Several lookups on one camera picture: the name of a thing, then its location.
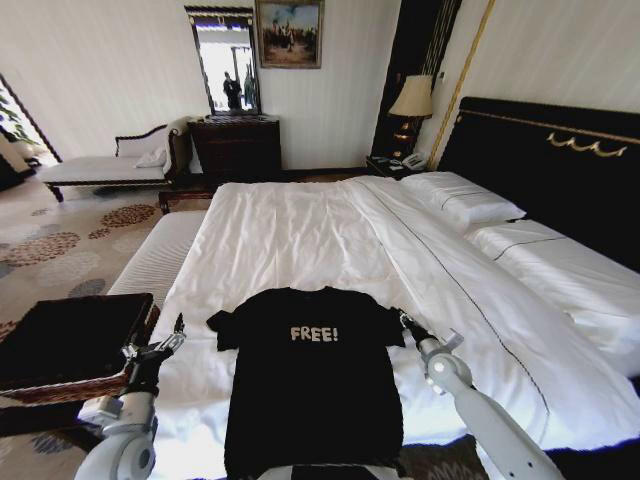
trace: table lamp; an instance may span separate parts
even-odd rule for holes
[[[413,150],[422,120],[431,117],[431,83],[431,75],[409,75],[398,99],[389,110],[391,115],[409,117],[393,134],[396,141],[393,151],[395,159],[401,160]]]

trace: lamp base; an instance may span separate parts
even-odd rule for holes
[[[403,160],[411,155],[416,146],[423,119],[424,117],[407,117],[400,125],[400,128],[394,132],[392,142],[393,150],[391,152],[392,158]]]

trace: chaise lounge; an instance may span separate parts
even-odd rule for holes
[[[64,200],[63,186],[170,185],[189,166],[191,137],[182,117],[136,136],[116,137],[113,157],[78,157],[38,173],[59,202]],[[145,154],[165,146],[163,165],[136,168]]]

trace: mirror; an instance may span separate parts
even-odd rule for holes
[[[185,7],[212,115],[262,113],[253,9]]]

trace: bed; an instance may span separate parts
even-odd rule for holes
[[[450,152],[446,157],[445,166],[456,165]],[[225,475],[236,353],[216,350],[205,321],[263,290],[289,286],[358,290],[439,335],[456,329],[466,338],[457,354],[475,385],[544,449],[594,449],[640,431],[640,400],[624,375],[562,312],[425,209],[402,183],[357,177],[227,184],[205,215],[154,332],[163,338],[183,313],[187,341],[161,371],[154,478]],[[413,342],[406,343],[389,347],[404,443],[446,444],[463,436],[451,397],[428,388]]]
[[[638,114],[466,97],[438,167],[526,210],[527,220],[467,238],[569,315],[636,383],[638,132]]]

